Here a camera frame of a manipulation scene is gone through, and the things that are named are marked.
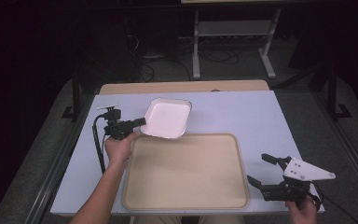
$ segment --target table surface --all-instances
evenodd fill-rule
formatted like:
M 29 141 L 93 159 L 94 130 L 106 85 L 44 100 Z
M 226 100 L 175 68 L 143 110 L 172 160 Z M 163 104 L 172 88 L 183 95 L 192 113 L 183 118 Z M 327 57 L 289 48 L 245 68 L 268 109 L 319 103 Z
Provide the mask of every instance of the table surface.
M 84 128 L 79 136 L 76 148 L 63 177 L 50 212 L 58 215 L 73 215 L 88 199 L 101 178 L 101 169 L 93 142 L 91 126 L 94 119 L 104 111 L 96 110 L 98 106 L 117 105 L 122 112 L 122 120 L 138 119 L 145 115 L 150 103 L 159 97 L 185 99 L 192 103 L 186 133 L 231 133 L 239 143 L 242 157 L 242 168 L 246 175 L 251 175 L 263 184 L 282 182 L 282 170 L 261 160 L 262 153 L 275 157 L 296 157 L 301 159 L 296 143 L 290 133 L 279 103 L 273 91 L 266 90 L 262 80 L 254 81 L 216 81 L 188 82 L 187 92 L 159 92 L 170 86 L 185 85 L 175 83 L 155 83 L 154 93 L 140 93 L 148 84 L 118 84 L 133 89 L 136 93 L 97 95 L 91 106 Z M 264 86 L 262 91 L 247 91 L 253 84 Z M 108 93 L 115 85 L 108 85 L 102 93 Z M 98 123 L 100 139 L 103 138 L 105 121 Z M 284 202 L 265 202 L 260 191 L 248 186 L 249 204 L 242 209 L 209 209 L 209 210 L 153 210 L 134 211 L 123 206 L 122 196 L 125 178 L 114 203 L 112 214 L 120 216 L 149 215 L 206 215 L 206 214 L 277 214 L 287 213 Z

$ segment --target human arm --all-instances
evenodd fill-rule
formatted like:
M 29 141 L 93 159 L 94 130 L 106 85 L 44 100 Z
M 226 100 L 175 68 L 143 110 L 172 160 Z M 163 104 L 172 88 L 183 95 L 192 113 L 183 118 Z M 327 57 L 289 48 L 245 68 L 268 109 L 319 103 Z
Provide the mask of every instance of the human arm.
M 108 223 L 121 177 L 127 167 L 127 158 L 131 154 L 131 142 L 137 135 L 138 133 L 132 133 L 121 141 L 106 139 L 104 145 L 109 164 L 97 187 L 77 211 L 71 223 Z
M 290 223 L 292 224 L 316 224 L 316 206 L 310 196 L 297 207 L 294 202 L 286 202 L 289 208 Z

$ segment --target wrist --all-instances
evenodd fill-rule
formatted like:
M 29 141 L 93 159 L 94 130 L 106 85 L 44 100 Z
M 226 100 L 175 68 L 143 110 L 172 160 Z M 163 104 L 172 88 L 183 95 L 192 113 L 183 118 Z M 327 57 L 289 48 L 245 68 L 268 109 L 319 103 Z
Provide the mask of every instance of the wrist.
M 110 161 L 107 169 L 125 170 L 127 167 L 127 161 Z

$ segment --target fingers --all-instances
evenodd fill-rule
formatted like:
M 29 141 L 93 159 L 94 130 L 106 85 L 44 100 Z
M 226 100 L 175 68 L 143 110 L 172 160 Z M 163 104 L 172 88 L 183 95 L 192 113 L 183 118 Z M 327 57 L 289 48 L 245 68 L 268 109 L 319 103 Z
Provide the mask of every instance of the fingers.
M 129 142 L 132 142 L 132 141 L 135 140 L 138 136 L 139 136 L 139 133 L 134 132 L 134 133 L 131 133 L 130 135 L 128 135 L 125 139 L 127 139 Z
M 289 208 L 290 213 L 295 213 L 299 211 L 296 203 L 294 202 L 286 202 L 286 207 Z

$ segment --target robotic arm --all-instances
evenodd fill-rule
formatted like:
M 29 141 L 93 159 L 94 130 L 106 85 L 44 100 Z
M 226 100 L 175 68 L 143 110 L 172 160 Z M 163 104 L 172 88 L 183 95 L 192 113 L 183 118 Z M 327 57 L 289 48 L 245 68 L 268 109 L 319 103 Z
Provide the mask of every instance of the robotic arm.
M 319 210 L 321 201 L 316 195 L 310 194 L 310 183 L 312 180 L 334 179 L 336 176 L 333 173 L 296 158 L 275 158 L 269 154 L 262 154 L 261 158 L 273 165 L 278 163 L 283 170 L 283 182 L 278 185 L 262 185 L 260 181 L 247 176 L 249 183 L 261 191 L 265 201 L 291 201 L 299 204 L 309 195 Z

